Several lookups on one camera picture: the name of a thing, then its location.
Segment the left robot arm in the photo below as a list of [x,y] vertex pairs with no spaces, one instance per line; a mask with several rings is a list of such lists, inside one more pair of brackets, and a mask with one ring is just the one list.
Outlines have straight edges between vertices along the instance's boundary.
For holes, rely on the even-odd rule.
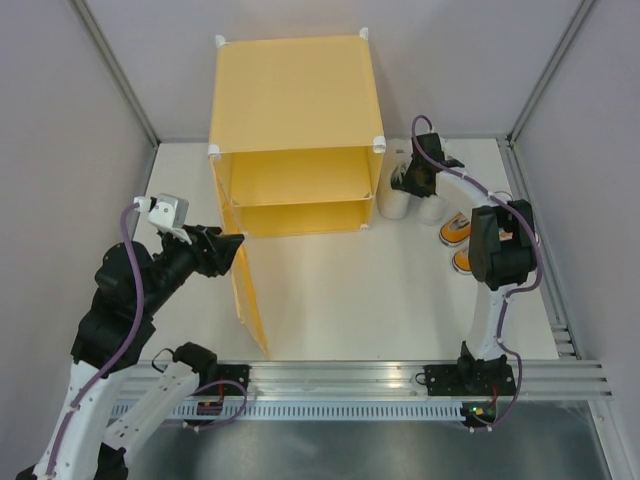
[[186,397],[222,384],[215,353],[187,342],[160,379],[117,421],[111,412],[155,331],[156,312],[192,274],[223,276],[244,237],[218,227],[186,226],[187,238],[161,234],[162,250],[123,236],[96,272],[97,290],[71,349],[69,385],[40,460],[20,479],[125,479],[151,435]]

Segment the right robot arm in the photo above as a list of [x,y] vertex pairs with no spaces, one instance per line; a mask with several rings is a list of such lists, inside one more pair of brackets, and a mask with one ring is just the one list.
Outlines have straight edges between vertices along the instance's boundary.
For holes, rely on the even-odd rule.
[[478,287],[458,359],[423,368],[427,392],[432,397],[515,395],[522,366],[508,360],[521,357],[506,345],[504,327],[514,297],[539,285],[528,279],[539,265],[531,204],[491,192],[463,163],[446,158],[435,132],[414,135],[412,148],[402,187],[428,200],[442,198],[469,220],[468,259]]

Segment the yellow cabinet door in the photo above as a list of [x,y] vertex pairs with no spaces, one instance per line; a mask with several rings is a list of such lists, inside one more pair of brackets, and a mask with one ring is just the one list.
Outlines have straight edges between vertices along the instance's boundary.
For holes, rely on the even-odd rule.
[[[223,223],[225,234],[241,234],[232,214],[232,207],[227,200],[222,185],[218,180],[215,168],[212,168],[218,210]],[[260,348],[264,357],[271,359],[268,340],[264,333],[261,316],[259,312],[257,295],[252,281],[249,268],[248,255],[243,242],[235,254],[231,267],[231,281],[236,302],[237,316],[241,324],[246,328],[256,345]]]

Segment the white sneaker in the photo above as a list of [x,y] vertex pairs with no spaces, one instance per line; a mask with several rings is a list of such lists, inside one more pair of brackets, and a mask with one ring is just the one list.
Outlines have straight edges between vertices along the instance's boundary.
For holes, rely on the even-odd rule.
[[402,184],[410,164],[410,155],[404,149],[388,151],[385,154],[377,192],[377,205],[380,214],[390,220],[399,220],[406,216],[410,194],[398,186]]
[[417,217],[425,225],[437,225],[444,217],[448,201],[439,195],[425,196],[419,205]]

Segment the yellow plastic shoe cabinet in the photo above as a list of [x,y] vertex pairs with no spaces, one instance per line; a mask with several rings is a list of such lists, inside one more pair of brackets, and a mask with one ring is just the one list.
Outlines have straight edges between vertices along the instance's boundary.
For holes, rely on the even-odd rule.
[[367,229],[386,151],[367,31],[216,43],[208,156],[224,227]]

